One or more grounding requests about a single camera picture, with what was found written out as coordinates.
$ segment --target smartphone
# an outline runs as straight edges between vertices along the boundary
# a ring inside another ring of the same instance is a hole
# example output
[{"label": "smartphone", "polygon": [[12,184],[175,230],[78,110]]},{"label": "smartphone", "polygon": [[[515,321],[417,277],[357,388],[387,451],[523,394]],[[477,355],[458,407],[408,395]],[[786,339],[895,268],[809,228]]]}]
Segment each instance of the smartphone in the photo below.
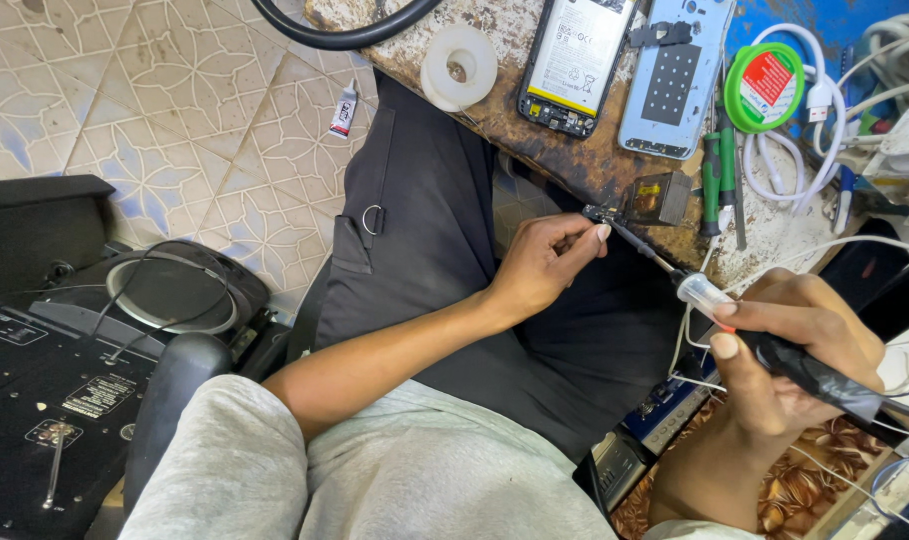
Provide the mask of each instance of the smartphone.
[{"label": "smartphone", "polygon": [[545,0],[518,93],[518,113],[576,139],[598,126],[635,0]]}]

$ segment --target chair armrest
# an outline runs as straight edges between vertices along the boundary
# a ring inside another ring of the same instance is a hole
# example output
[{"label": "chair armrest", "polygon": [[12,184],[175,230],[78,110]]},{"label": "chair armrest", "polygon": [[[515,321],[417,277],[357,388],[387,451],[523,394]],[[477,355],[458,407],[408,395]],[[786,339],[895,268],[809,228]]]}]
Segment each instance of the chair armrest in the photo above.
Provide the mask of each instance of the chair armrest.
[{"label": "chair armrest", "polygon": [[178,428],[181,411],[208,379],[228,373],[232,366],[228,348],[207,333],[183,333],[172,339],[160,354],[151,374],[135,434],[128,446],[124,468],[124,514],[134,510]]}]

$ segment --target black trousers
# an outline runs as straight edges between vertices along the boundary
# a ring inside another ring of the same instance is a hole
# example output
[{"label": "black trousers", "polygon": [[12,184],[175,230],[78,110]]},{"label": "black trousers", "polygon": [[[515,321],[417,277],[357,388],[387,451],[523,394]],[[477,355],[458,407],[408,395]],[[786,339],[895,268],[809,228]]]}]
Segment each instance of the black trousers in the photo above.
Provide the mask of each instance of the black trousers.
[{"label": "black trousers", "polygon": [[[345,172],[324,348],[435,312],[498,267],[493,147],[376,72],[380,101]],[[571,196],[552,197],[578,212]],[[414,379],[544,436],[574,462],[664,380],[684,307],[665,273],[613,234],[548,309],[442,358]]]}]

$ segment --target glue tube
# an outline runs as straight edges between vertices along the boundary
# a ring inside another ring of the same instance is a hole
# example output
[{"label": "glue tube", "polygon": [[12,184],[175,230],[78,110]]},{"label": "glue tube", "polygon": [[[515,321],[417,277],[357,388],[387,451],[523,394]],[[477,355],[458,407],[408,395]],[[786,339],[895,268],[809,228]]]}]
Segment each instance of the glue tube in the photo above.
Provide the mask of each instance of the glue tube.
[{"label": "glue tube", "polygon": [[348,139],[351,130],[351,120],[355,117],[355,104],[358,103],[358,92],[355,92],[355,80],[348,82],[341,92],[341,99],[337,100],[334,108],[334,117],[331,117],[331,127],[328,133],[340,139]]},{"label": "glue tube", "polygon": [[735,328],[722,324],[715,318],[716,307],[721,304],[729,304],[734,302],[734,300],[722,292],[722,289],[715,287],[708,280],[708,276],[701,274],[701,272],[691,274],[678,283],[678,300],[691,304],[725,332],[735,332]]}]

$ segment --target white spool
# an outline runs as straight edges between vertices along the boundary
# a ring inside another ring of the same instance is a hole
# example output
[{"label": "white spool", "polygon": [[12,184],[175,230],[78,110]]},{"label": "white spool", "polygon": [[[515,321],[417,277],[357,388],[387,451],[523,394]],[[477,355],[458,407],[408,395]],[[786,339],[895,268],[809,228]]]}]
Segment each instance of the white spool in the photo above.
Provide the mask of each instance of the white spool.
[{"label": "white spool", "polygon": [[[464,68],[465,81],[448,73],[448,62]],[[491,40],[481,30],[454,24],[438,31],[421,63],[421,90],[438,109],[456,113],[470,107],[491,92],[498,77],[498,56]]]}]

